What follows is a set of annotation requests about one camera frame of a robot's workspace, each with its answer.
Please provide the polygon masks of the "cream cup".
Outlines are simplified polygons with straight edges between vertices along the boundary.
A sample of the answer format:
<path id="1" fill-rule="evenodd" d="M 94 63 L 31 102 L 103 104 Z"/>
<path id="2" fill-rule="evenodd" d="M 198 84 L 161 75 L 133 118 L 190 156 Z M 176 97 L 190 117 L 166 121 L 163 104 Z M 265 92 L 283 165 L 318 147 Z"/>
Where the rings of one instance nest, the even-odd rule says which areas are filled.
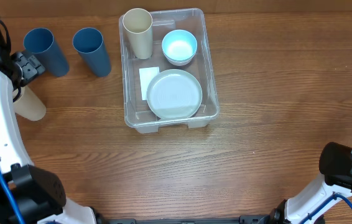
<path id="1" fill-rule="evenodd" d="M 152 24 L 150 12 L 142 8 L 130 9 L 123 17 L 123 27 L 138 59 L 148 59 L 153 53 Z"/>
<path id="2" fill-rule="evenodd" d="M 20 97 L 13 102 L 16 114 L 30 121 L 38 121 L 46 114 L 46 106 L 38 96 L 28 87 L 21 88 Z"/>

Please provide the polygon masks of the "grey plate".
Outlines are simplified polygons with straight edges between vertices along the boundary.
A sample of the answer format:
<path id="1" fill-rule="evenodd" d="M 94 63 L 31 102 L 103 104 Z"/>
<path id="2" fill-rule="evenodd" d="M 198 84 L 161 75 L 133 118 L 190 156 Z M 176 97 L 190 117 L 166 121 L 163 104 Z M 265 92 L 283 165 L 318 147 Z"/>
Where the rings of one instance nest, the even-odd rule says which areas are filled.
<path id="1" fill-rule="evenodd" d="M 160 72 L 151 80 L 146 93 L 149 108 L 160 119 L 190 118 L 198 111 L 202 99 L 199 81 L 180 69 Z"/>

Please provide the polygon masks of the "light blue bowl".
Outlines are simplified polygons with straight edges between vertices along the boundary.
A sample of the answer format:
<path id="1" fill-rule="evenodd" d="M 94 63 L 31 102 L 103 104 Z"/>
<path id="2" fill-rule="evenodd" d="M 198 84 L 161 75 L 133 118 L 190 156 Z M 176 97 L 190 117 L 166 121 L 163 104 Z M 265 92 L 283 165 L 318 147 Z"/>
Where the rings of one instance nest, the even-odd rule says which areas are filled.
<path id="1" fill-rule="evenodd" d="M 191 32 L 177 29 L 165 35 L 161 47 L 164 55 L 176 60 L 185 60 L 195 56 L 198 42 Z"/>

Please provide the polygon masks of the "grey bowl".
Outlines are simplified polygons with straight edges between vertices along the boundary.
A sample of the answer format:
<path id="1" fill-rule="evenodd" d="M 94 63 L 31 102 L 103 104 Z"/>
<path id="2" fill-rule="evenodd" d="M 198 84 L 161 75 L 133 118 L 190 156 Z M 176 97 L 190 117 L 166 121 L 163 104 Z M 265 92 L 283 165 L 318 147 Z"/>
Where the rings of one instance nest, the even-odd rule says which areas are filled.
<path id="1" fill-rule="evenodd" d="M 185 59 L 185 60 L 172 59 L 166 55 L 165 55 L 165 57 L 172 65 L 181 67 L 181 66 L 184 66 L 184 65 L 187 65 L 188 63 L 190 63 L 192 61 L 192 59 L 194 58 L 194 55 L 192 57 L 189 57 L 188 59 Z"/>

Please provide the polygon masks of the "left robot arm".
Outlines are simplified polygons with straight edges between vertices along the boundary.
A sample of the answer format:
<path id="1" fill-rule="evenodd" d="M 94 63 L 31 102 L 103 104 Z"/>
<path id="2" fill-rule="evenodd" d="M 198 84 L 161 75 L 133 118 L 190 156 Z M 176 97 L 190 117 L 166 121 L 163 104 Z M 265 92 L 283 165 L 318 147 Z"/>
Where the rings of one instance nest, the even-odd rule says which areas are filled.
<path id="1" fill-rule="evenodd" d="M 34 165 L 17 123 L 18 116 L 37 121 L 46 113 L 29 83 L 44 72 L 62 76 L 68 69 L 49 30 L 41 30 L 31 47 L 13 52 L 0 20 L 0 223 L 104 223 L 93 208 L 66 196 L 57 175 Z"/>

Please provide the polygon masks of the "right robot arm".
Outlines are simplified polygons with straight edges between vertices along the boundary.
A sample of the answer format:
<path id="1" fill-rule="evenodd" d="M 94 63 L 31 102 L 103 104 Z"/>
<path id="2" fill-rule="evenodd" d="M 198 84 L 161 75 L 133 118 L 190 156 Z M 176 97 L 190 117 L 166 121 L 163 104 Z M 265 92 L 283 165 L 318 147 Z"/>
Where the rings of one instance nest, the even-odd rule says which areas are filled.
<path id="1" fill-rule="evenodd" d="M 324 223 L 331 207 L 352 203 L 352 147 L 329 142 L 319 160 L 320 173 L 299 194 L 284 200 L 261 223 Z"/>

